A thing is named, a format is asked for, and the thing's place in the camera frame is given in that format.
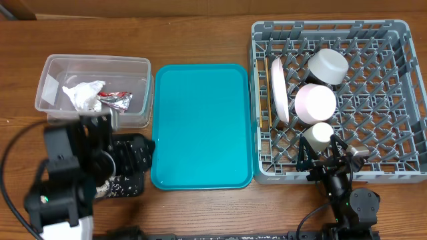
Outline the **white napkin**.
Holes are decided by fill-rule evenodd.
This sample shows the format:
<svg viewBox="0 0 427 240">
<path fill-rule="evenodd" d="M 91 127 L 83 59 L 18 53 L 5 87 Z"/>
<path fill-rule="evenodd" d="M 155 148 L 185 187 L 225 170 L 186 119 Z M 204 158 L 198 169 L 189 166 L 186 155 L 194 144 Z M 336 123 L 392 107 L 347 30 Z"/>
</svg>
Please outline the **white napkin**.
<svg viewBox="0 0 427 240">
<path fill-rule="evenodd" d="M 104 85 L 104 81 L 82 82 L 72 88 L 62 87 L 62 90 L 77 111 L 100 112 L 102 103 L 98 94 Z"/>
</svg>

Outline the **white paper cup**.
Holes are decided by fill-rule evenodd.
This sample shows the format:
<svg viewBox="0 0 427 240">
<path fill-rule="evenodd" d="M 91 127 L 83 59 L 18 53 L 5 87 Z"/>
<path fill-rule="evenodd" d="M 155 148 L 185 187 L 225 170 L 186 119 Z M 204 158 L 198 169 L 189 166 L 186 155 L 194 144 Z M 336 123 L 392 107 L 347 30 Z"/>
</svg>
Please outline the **white paper cup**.
<svg viewBox="0 0 427 240">
<path fill-rule="evenodd" d="M 333 134 L 332 126 L 325 122 L 316 123 L 303 132 L 303 136 L 315 152 L 325 150 L 329 146 L 330 137 Z"/>
</svg>

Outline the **white rice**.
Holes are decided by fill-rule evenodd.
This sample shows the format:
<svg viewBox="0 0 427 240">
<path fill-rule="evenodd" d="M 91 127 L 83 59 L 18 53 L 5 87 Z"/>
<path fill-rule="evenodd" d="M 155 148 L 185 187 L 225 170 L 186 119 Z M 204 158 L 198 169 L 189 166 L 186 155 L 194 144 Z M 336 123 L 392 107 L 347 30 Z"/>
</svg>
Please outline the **white rice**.
<svg viewBox="0 0 427 240">
<path fill-rule="evenodd" d="M 144 189 L 144 172 L 138 166 L 141 157 L 130 141 L 117 143 L 118 173 L 97 187 L 96 199 L 137 197 Z"/>
</svg>

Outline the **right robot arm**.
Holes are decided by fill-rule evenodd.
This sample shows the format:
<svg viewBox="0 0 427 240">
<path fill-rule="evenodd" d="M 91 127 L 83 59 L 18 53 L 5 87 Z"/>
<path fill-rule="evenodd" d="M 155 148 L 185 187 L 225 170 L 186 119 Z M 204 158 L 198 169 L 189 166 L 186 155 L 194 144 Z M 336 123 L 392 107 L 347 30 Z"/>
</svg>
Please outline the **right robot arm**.
<svg viewBox="0 0 427 240">
<path fill-rule="evenodd" d="M 367 162 L 369 149 L 345 143 L 337 135 L 330 136 L 332 155 L 320 161 L 305 137 L 299 140 L 296 169 L 307 171 L 308 181 L 324 186 L 328 202 L 308 213 L 299 223 L 295 238 L 308 239 L 379 239 L 372 230 L 377 224 L 380 196 L 367 188 L 353 188 L 354 174 Z M 326 223 L 318 232 L 302 233 L 303 224 L 321 210 L 331 207 L 335 221 Z"/>
</svg>

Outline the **grey bowl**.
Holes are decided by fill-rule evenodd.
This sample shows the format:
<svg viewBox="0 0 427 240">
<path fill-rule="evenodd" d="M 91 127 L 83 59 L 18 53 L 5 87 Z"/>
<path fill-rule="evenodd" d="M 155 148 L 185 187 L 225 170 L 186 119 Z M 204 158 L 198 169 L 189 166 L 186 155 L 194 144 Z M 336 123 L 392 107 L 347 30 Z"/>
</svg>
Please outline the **grey bowl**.
<svg viewBox="0 0 427 240">
<path fill-rule="evenodd" d="M 333 49 L 321 49 L 308 60 L 311 74 L 331 85 L 339 85 L 345 78 L 349 64 L 346 58 Z"/>
</svg>

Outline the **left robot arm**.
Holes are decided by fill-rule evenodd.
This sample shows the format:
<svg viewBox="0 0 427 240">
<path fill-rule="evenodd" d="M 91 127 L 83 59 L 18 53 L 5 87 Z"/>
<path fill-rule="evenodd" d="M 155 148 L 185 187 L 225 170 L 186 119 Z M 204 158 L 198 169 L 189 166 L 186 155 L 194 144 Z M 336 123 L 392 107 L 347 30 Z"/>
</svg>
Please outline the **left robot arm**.
<svg viewBox="0 0 427 240">
<path fill-rule="evenodd" d="M 44 141 L 48 158 L 24 200 L 42 239 L 92 239 L 96 201 L 143 193 L 155 143 L 142 134 L 76 121 L 45 128 Z"/>
</svg>

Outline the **red snack wrapper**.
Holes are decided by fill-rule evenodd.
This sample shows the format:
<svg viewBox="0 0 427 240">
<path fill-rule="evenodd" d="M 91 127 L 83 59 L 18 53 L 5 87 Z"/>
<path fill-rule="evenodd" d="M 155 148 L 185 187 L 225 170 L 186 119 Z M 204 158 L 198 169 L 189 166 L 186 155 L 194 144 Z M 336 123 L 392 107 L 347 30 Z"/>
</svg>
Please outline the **red snack wrapper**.
<svg viewBox="0 0 427 240">
<path fill-rule="evenodd" d="M 98 96 L 102 103 L 123 113 L 128 110 L 133 94 L 125 91 L 111 93 L 99 92 Z"/>
</svg>

